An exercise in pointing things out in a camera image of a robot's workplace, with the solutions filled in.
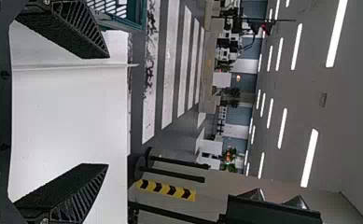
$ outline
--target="fluorescent light panel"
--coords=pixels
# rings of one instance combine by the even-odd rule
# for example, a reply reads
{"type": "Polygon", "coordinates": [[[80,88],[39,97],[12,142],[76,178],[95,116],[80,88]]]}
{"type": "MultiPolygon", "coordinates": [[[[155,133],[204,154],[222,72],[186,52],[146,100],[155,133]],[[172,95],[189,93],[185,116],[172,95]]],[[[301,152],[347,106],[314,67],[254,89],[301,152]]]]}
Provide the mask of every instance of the fluorescent light panel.
{"type": "Polygon", "coordinates": [[[310,172],[312,171],[312,164],[314,159],[315,147],[317,146],[318,131],[312,129],[312,134],[310,135],[309,148],[307,149],[307,156],[305,161],[305,166],[303,168],[302,180],[300,186],[307,188],[309,183],[310,172]]]}
{"type": "Polygon", "coordinates": [[[253,129],[253,122],[254,122],[254,119],[253,119],[253,118],[251,118],[251,120],[250,120],[250,127],[248,127],[248,128],[249,128],[249,130],[248,130],[248,134],[251,134],[251,131],[252,131],[252,129],[253,129]]]}
{"type": "Polygon", "coordinates": [[[255,138],[255,125],[253,126],[253,135],[251,136],[251,145],[254,145],[254,138],[255,138]]]}
{"type": "Polygon", "coordinates": [[[272,14],[273,14],[273,8],[271,8],[271,10],[269,10],[269,21],[272,20],[272,14]]]}
{"type": "Polygon", "coordinates": [[[262,64],[262,54],[259,55],[258,72],[260,72],[260,65],[262,64]]]}
{"type": "Polygon", "coordinates": [[[292,56],[291,70],[295,70],[298,59],[298,51],[300,50],[300,37],[302,34],[302,23],[298,26],[297,38],[295,39],[294,55],[292,56]]]}
{"type": "Polygon", "coordinates": [[[266,92],[262,95],[262,106],[260,107],[260,117],[263,117],[263,110],[265,109],[266,92]]]}
{"type": "Polygon", "coordinates": [[[273,98],[271,99],[271,104],[269,105],[268,123],[266,124],[267,129],[271,127],[272,110],[273,110],[273,98]]]}
{"type": "Polygon", "coordinates": [[[245,176],[248,176],[250,173],[250,162],[247,164],[247,169],[245,170],[245,176]]]}
{"type": "Polygon", "coordinates": [[[264,152],[262,152],[262,155],[260,156],[258,179],[260,179],[262,177],[263,162],[265,162],[265,153],[264,152]]]}
{"type": "Polygon", "coordinates": [[[257,109],[259,109],[260,90],[258,90],[257,109]]]}
{"type": "Polygon", "coordinates": [[[346,14],[348,0],[340,0],[338,12],[336,13],[335,24],[333,26],[332,38],[330,39],[326,67],[333,67],[336,53],[338,51],[339,40],[341,39],[344,15],[346,14]]]}
{"type": "Polygon", "coordinates": [[[273,46],[271,46],[271,47],[269,48],[268,72],[270,72],[270,71],[271,71],[272,54],[273,54],[273,46]]]}
{"type": "Polygon", "coordinates": [[[288,113],[288,110],[285,108],[284,111],[283,111],[283,118],[281,120],[279,141],[277,143],[277,147],[279,149],[281,148],[281,145],[283,144],[284,128],[286,127],[286,114],[287,113],[288,113]]]}
{"type": "Polygon", "coordinates": [[[277,0],[276,12],[274,13],[275,20],[277,20],[277,18],[279,17],[279,9],[280,9],[280,0],[277,0]]]}
{"type": "Polygon", "coordinates": [[[247,159],[248,159],[248,150],[245,152],[244,165],[247,165],[247,159]]]}
{"type": "Polygon", "coordinates": [[[278,71],[280,68],[281,55],[283,53],[283,42],[284,42],[284,39],[281,37],[280,44],[279,44],[279,51],[277,53],[276,71],[278,71]]]}

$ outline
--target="gray floor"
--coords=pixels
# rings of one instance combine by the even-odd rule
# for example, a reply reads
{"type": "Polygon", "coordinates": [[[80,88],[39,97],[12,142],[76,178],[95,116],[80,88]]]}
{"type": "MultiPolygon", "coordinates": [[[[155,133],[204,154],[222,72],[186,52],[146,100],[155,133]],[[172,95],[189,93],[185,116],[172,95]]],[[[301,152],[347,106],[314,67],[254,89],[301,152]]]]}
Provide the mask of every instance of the gray floor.
{"type": "MultiPolygon", "coordinates": [[[[176,55],[176,74],[175,74],[175,98],[173,110],[173,122],[165,129],[161,129],[161,113],[162,113],[162,99],[163,99],[163,80],[164,80],[164,63],[165,60],[165,41],[166,41],[166,27],[167,27],[167,8],[168,0],[161,0],[161,20],[160,20],[160,34],[159,34],[159,53],[158,53],[158,74],[157,74],[157,97],[156,97],[156,115],[155,115],[155,136],[141,144],[142,137],[142,122],[143,122],[143,97],[145,90],[145,48],[146,48],[146,34],[133,35],[133,63],[139,65],[132,69],[132,144],[131,155],[128,158],[129,166],[129,186],[133,183],[134,165],[138,157],[140,157],[148,147],[154,147],[152,151],[155,155],[162,155],[167,158],[177,158],[183,161],[193,161],[195,159],[194,149],[196,138],[200,130],[197,130],[198,122],[198,105],[193,106],[180,118],[177,118],[177,103],[178,103],[178,86],[180,79],[180,63],[181,63],[181,47],[182,47],[182,29],[184,25],[184,8],[188,8],[192,12],[192,18],[197,18],[200,24],[203,23],[203,14],[205,1],[181,0],[179,11],[179,24],[178,24],[178,41],[177,41],[177,55],[176,55]]],[[[188,74],[190,71],[191,57],[189,57],[188,74]]]]}

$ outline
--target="ceiling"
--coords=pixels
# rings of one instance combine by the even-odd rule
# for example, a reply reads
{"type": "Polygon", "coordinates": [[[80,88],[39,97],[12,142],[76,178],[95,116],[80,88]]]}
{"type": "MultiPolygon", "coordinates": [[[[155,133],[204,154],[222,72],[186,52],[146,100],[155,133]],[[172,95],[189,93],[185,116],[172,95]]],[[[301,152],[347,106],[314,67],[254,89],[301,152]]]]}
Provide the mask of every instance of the ceiling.
{"type": "MultiPolygon", "coordinates": [[[[309,188],[341,191],[363,215],[363,0],[349,0],[335,65],[326,68],[329,42],[339,0],[281,0],[280,19],[296,19],[274,27],[262,45],[258,89],[266,92],[264,116],[254,109],[257,126],[250,148],[250,174],[258,175],[265,152],[262,178],[300,184],[312,128],[319,131],[309,188]],[[297,27],[303,23],[299,57],[291,71],[297,27]],[[280,38],[284,38],[278,72],[274,70],[280,38]],[[272,70],[267,72],[273,45],[272,70]],[[320,106],[321,93],[328,94],[320,106]],[[272,125],[266,122],[273,98],[272,125]],[[283,109],[285,135],[277,148],[283,109]]],[[[269,0],[273,12],[276,0],[269,0]]]]}

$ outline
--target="floor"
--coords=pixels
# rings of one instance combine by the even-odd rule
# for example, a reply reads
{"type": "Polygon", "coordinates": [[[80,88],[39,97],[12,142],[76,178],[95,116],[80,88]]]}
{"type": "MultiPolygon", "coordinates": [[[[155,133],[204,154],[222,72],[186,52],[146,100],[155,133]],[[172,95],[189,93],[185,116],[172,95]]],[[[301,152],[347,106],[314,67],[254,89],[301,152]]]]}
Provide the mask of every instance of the floor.
{"type": "Polygon", "coordinates": [[[139,65],[131,70],[129,186],[148,147],[154,155],[196,159],[204,126],[198,127],[197,104],[204,7],[203,0],[149,0],[147,33],[132,36],[131,60],[139,65]]]}

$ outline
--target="yellow and black caution stripe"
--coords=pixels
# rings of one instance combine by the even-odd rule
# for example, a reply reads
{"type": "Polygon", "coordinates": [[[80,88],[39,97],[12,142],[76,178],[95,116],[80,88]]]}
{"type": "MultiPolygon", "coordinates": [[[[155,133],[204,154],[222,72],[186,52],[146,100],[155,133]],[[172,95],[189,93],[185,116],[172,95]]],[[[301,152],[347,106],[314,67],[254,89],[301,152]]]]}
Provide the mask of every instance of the yellow and black caution stripe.
{"type": "Polygon", "coordinates": [[[151,180],[141,179],[135,183],[135,186],[141,190],[159,193],[190,202],[195,202],[196,199],[196,190],[179,188],[168,184],[157,183],[151,180]]]}

